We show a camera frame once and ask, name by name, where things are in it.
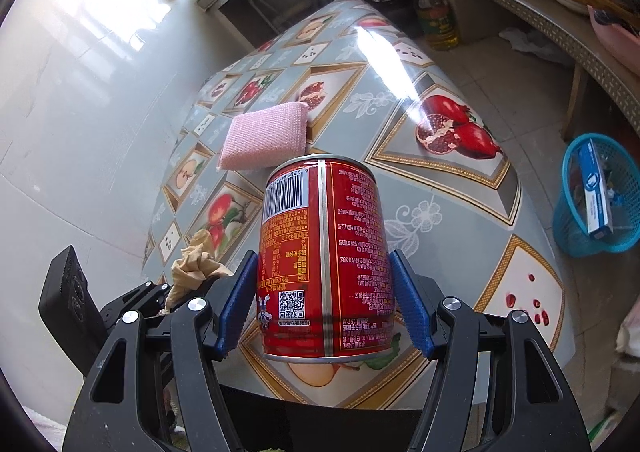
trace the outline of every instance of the plastic bottle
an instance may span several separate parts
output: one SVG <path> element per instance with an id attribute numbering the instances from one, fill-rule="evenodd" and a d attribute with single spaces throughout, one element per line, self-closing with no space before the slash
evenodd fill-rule
<path id="1" fill-rule="evenodd" d="M 458 28 L 446 0 L 415 0 L 415 12 L 428 44 L 436 50 L 458 45 Z"/>

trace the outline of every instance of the blue gripper pad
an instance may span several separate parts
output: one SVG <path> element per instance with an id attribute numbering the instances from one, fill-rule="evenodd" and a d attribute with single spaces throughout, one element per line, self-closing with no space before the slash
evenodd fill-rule
<path id="1" fill-rule="evenodd" d="M 430 358 L 435 346 L 431 340 L 430 316 L 414 284 L 414 271 L 398 251 L 389 254 L 391 277 L 396 300 L 409 331 L 411 342 L 426 358 Z"/>
<path id="2" fill-rule="evenodd" d="M 254 252 L 242 260 L 238 278 L 218 318 L 218 339 L 215 353 L 222 358 L 235 349 L 240 339 L 244 321 L 254 301 L 258 274 L 258 256 Z"/>

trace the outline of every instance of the beige rag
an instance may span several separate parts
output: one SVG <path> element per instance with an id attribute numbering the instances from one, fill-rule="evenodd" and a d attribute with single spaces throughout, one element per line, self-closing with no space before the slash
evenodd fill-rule
<path id="1" fill-rule="evenodd" d="M 191 238 L 190 245 L 181 253 L 182 258 L 174 260 L 171 265 L 174 285 L 171 286 L 164 303 L 163 312 L 165 314 L 169 313 L 188 292 L 198 289 L 210 276 L 233 275 L 224 264 L 213 258 L 211 237 L 206 230 L 197 231 Z"/>

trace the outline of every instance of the table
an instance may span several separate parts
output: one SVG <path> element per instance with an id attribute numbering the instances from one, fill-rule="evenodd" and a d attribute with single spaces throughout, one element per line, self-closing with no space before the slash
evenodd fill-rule
<path id="1" fill-rule="evenodd" d="M 492 0 L 540 30 L 576 61 L 562 137 L 573 137 L 588 77 L 602 86 L 640 136 L 640 77 L 602 46 L 587 17 L 554 0 Z"/>
<path id="2" fill-rule="evenodd" d="M 361 0 L 332 2 L 204 84 L 158 194 L 144 280 L 171 282 L 172 262 L 197 230 L 212 229 L 213 211 L 226 223 L 224 236 L 216 225 L 212 238 L 217 260 L 235 270 L 245 251 L 258 249 L 271 169 L 224 172 L 216 158 L 238 114 L 303 98 L 309 89 L 322 99 L 308 117 L 307 152 L 347 156 L 370 168 L 388 247 L 478 311 L 506 316 L 524 308 L 532 317 L 546 311 L 549 324 L 539 328 L 564 366 L 575 352 L 564 288 L 517 172 L 446 74 Z M 430 122 L 440 128 L 431 141 Z M 431 143 L 445 134 L 444 148 Z M 228 215 L 221 217 L 223 206 Z M 398 348 L 386 366 L 294 370 L 265 358 L 252 312 L 238 347 L 214 366 L 222 384 L 281 400 L 421 409 L 434 363 L 411 345 L 400 312 L 394 335 Z M 479 358 L 479 369 L 487 372 L 488 356 Z M 479 375 L 476 405 L 484 402 L 487 381 L 488 374 Z"/>

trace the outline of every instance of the blue basket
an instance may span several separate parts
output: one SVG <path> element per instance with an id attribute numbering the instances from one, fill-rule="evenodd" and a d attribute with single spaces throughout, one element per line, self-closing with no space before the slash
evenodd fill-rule
<path id="1" fill-rule="evenodd" d="M 578 148 L 593 140 L 601 158 L 612 171 L 616 191 L 624 196 L 622 206 L 612 207 L 613 233 L 594 240 L 587 235 L 584 219 L 578 213 L 569 187 L 572 161 Z M 558 247 L 572 257 L 599 252 L 624 252 L 640 238 L 640 172 L 629 153 L 615 140 L 602 134 L 583 134 L 572 141 L 562 160 L 562 193 L 554 211 L 554 239 Z"/>

